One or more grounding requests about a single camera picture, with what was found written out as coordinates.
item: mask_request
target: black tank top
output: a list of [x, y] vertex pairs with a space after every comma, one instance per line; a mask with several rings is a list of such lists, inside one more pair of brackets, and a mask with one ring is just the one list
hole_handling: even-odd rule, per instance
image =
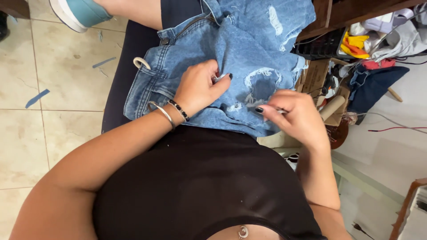
[[286, 240], [326, 239], [286, 161], [246, 134], [179, 126], [98, 191], [100, 240], [205, 240], [255, 224]]

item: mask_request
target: beige tile floor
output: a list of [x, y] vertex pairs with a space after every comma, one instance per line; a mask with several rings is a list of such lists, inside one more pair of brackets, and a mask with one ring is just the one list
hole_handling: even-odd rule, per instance
[[[0, 42], [0, 240], [9, 238], [32, 187], [62, 157], [101, 133], [127, 20], [113, 18], [84, 34], [62, 24], [49, 0], [28, 0], [31, 20], [8, 21]], [[98, 31], [102, 31], [102, 42]], [[103, 66], [105, 77], [92, 65]], [[50, 93], [25, 105], [39, 92]]]

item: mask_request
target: jeans zipper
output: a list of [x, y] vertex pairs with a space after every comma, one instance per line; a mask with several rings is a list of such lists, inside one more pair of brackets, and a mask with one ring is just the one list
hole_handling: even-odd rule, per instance
[[201, 21], [201, 20], [209, 20], [209, 21], [211, 21], [211, 22], [215, 22], [215, 19], [214, 19], [214, 17], [212, 16], [212, 13], [210, 13], [208, 16], [206, 16], [206, 17], [201, 17], [201, 18], [196, 18], [196, 19], [194, 19], [193, 21], [191, 21], [189, 24], [187, 24], [187, 26], [185, 26], [185, 28], [183, 29], [183, 30], [181, 30], [177, 35], [176, 35], [176, 37], [175, 38], [178, 38], [185, 30], [187, 30], [191, 25], [193, 25], [193, 24], [195, 24], [196, 22], [198, 22], [198, 21]]

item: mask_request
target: black nail polish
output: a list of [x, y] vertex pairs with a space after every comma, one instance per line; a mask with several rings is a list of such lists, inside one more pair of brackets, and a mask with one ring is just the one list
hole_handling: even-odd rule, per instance
[[264, 111], [264, 109], [260, 108], [260, 107], [256, 107], [255, 111], [257, 111], [258, 113], [262, 113]]

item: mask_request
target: hand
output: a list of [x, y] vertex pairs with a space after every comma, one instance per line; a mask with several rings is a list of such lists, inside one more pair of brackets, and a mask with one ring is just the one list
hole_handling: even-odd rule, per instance
[[188, 117], [212, 104], [230, 87], [233, 75], [227, 74], [214, 84], [217, 74], [216, 60], [207, 60], [190, 66], [182, 75], [173, 100]]
[[[329, 137], [323, 119], [309, 94], [292, 90], [278, 90], [266, 105], [256, 111], [274, 122], [285, 133], [294, 137], [309, 150], [330, 150]], [[280, 114], [277, 109], [288, 111]]]

